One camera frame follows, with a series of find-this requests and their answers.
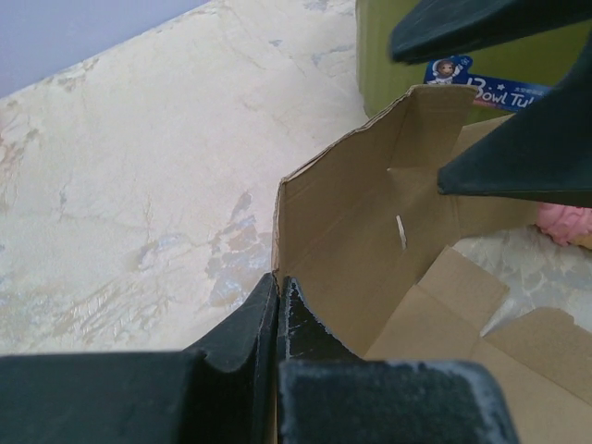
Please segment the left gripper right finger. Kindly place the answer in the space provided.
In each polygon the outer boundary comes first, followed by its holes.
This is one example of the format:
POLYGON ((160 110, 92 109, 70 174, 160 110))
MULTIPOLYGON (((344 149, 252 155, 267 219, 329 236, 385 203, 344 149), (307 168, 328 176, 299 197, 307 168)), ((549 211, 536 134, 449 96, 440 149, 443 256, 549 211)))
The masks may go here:
POLYGON ((517 443, 494 377, 466 361, 365 361, 285 277, 277 330, 280 443, 517 443))

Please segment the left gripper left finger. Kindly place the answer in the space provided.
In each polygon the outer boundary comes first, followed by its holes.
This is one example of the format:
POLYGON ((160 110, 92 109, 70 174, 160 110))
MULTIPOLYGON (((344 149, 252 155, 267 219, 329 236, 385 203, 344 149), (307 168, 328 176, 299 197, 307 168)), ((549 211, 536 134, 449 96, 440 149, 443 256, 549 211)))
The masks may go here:
POLYGON ((181 351, 1 360, 5 443, 271 443, 278 295, 261 277, 181 351))

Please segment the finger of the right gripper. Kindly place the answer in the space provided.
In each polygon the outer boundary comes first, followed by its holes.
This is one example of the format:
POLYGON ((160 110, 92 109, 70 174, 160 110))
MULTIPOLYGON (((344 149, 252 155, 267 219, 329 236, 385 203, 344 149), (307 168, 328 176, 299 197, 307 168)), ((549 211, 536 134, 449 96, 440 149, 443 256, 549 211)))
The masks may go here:
POLYGON ((426 0, 395 26, 388 54, 395 63, 420 64, 590 19, 588 0, 426 0))
POLYGON ((442 167, 438 190, 591 205, 591 43, 542 99, 442 167))

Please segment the brown cardboard box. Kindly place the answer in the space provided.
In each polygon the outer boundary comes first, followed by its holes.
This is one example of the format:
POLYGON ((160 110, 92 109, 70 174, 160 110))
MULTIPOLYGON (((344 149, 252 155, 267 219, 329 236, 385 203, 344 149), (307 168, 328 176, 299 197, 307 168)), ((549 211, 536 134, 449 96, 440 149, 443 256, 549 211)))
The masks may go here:
POLYGON ((438 192, 438 169, 499 125, 474 89, 416 86, 280 185, 274 266, 364 358, 467 358, 528 443, 591 439, 591 253, 533 203, 438 192))

